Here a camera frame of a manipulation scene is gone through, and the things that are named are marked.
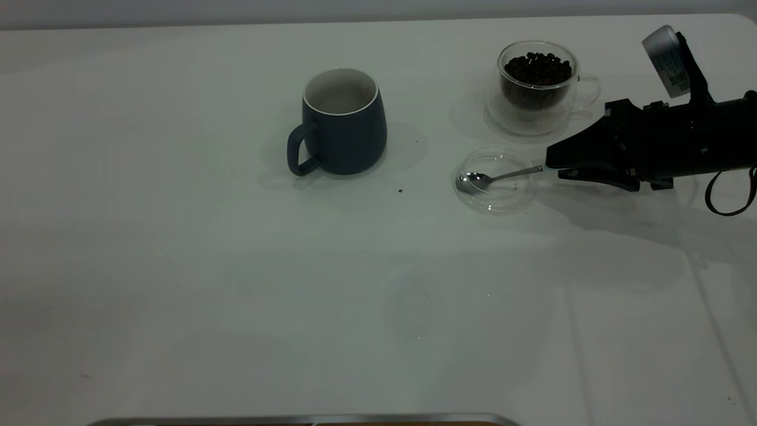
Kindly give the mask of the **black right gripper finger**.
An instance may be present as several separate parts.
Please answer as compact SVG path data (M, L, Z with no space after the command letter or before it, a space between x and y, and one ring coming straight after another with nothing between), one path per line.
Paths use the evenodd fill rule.
M552 169L626 169L627 155L621 143L627 129L627 114L602 117L589 128L550 145L545 165Z
M627 173L611 172L611 170L597 168L568 168L560 170L558 172L558 178L561 180L601 183L624 189L624 191L628 192L638 192L640 190L640 181L638 181L638 179L630 177Z

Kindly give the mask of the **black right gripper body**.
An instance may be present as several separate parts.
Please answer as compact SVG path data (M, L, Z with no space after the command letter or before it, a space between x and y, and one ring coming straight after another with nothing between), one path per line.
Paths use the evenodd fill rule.
M608 102L604 123L614 148L611 164L636 180L656 183L740 168L740 100L647 109L630 100Z

